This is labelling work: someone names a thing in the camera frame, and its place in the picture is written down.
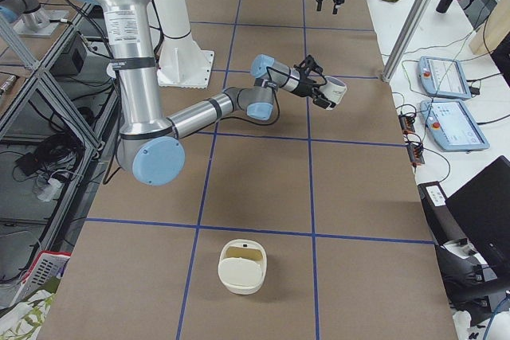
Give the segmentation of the aluminium frame post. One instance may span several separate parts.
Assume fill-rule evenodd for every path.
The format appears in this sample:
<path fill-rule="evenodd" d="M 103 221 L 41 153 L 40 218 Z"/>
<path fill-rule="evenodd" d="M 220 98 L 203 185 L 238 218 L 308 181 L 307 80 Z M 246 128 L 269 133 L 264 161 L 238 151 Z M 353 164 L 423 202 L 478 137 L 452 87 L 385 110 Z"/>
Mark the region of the aluminium frame post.
<path fill-rule="evenodd" d="M 419 22 L 425 13 L 431 0 L 414 0 L 410 12 L 402 26 L 398 38 L 390 52 L 390 56 L 386 62 L 382 72 L 382 81 L 389 83 L 396 72 L 398 64 L 402 60 L 411 39 L 416 32 Z"/>

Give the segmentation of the white plastic basket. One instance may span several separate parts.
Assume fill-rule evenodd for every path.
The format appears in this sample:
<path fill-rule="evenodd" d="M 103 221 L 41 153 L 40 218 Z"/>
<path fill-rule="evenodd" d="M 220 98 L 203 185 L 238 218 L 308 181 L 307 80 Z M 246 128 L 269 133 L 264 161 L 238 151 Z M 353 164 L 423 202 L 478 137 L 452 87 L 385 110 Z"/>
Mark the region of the white plastic basket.
<path fill-rule="evenodd" d="M 51 278 L 62 273 L 70 257 L 70 252 L 41 251 L 27 274 L 22 278 L 18 292 L 12 300 L 12 304 L 22 301 L 25 297 L 42 287 Z"/>

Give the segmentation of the white pedestal column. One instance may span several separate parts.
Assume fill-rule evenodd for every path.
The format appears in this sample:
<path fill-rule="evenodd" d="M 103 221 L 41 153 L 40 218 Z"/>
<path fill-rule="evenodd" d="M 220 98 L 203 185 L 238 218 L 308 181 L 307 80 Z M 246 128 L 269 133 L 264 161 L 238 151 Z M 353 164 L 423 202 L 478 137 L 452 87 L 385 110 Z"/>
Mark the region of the white pedestal column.
<path fill-rule="evenodd" d="M 185 0 L 154 0 L 163 31 L 158 80 L 161 86 L 206 88 L 214 52 L 194 40 Z"/>

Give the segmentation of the green patterned cloth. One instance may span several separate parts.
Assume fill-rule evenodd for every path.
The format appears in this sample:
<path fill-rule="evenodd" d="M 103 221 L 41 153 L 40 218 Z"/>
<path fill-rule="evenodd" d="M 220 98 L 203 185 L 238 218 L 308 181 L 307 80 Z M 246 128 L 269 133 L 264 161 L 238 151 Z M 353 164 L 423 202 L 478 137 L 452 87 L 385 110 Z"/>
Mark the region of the green patterned cloth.
<path fill-rule="evenodd" d="M 50 279 L 1 316 L 1 339 L 36 339 L 50 311 L 60 280 Z"/>

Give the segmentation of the lower teach pendant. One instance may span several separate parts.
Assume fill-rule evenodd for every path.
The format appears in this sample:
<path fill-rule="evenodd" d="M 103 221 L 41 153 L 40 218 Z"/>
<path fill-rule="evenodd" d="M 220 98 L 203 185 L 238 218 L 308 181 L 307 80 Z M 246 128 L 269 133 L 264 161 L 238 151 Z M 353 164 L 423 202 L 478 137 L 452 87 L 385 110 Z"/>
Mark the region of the lower teach pendant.
<path fill-rule="evenodd" d="M 490 144 L 462 100 L 422 101 L 420 113 L 434 142 L 446 152 L 487 150 Z"/>

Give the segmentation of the teach pendant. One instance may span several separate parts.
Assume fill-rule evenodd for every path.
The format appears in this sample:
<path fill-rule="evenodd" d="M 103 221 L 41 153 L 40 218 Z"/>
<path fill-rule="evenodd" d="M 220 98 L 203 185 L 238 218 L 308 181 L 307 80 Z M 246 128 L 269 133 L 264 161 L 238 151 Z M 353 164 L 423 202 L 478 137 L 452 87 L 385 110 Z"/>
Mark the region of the teach pendant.
<path fill-rule="evenodd" d="M 462 100 L 422 101 L 420 113 L 434 142 L 446 152 L 487 150 L 490 144 Z"/>
<path fill-rule="evenodd" d="M 472 97 L 459 60 L 422 56 L 418 75 L 426 95 L 468 100 Z"/>

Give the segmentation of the cream lidded bin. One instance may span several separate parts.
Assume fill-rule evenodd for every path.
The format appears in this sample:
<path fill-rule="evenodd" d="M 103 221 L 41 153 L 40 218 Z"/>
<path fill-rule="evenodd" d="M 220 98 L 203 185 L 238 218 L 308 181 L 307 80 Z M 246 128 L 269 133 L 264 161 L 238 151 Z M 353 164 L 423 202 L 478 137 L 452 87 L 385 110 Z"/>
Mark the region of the cream lidded bin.
<path fill-rule="evenodd" d="M 222 249 L 218 261 L 218 277 L 224 287 L 237 295 L 258 292 L 267 272 L 267 254 L 256 241 L 235 239 Z"/>

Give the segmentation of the black office chair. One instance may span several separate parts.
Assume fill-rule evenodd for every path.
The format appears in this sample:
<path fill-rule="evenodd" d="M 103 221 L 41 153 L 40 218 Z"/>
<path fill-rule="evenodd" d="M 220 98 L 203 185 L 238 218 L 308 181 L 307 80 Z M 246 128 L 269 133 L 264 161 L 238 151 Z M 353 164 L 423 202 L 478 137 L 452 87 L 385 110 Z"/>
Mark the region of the black office chair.
<path fill-rule="evenodd" d="M 509 289 L 509 161 L 499 156 L 451 196 L 418 185 L 447 297 L 486 320 Z"/>

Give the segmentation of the upper teach pendant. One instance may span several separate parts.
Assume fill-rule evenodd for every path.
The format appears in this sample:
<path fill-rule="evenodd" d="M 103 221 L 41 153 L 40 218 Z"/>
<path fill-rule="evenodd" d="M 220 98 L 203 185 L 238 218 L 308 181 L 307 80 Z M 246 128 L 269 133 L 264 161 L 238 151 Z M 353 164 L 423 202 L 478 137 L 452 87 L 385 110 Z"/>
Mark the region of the upper teach pendant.
<path fill-rule="evenodd" d="M 472 97 L 459 60 L 422 56 L 418 75 L 426 95 L 468 100 Z"/>

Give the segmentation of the orange terminal block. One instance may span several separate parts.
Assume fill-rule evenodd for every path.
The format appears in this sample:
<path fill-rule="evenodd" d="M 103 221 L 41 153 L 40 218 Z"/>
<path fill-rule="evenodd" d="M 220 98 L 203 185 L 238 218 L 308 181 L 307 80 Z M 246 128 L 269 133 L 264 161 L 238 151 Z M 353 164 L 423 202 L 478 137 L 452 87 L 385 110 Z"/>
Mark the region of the orange terminal block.
<path fill-rule="evenodd" d="M 413 113 L 400 113 L 398 115 L 398 121 L 402 128 L 402 136 L 406 144 L 410 164 L 414 169 L 425 164 L 425 159 L 423 158 L 424 147 L 422 139 L 414 129 L 415 117 L 416 114 Z"/>

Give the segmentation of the white mug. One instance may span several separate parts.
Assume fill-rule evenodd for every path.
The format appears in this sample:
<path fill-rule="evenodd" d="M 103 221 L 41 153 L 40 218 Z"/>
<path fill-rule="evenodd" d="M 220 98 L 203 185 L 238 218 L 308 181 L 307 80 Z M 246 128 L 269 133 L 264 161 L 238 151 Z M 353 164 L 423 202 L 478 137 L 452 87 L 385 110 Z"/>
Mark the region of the white mug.
<path fill-rule="evenodd" d="M 333 76 L 325 76 L 325 80 L 326 84 L 320 87 L 320 91 L 330 103 L 327 110 L 331 110 L 340 104 L 343 96 L 347 92 L 347 85 Z"/>

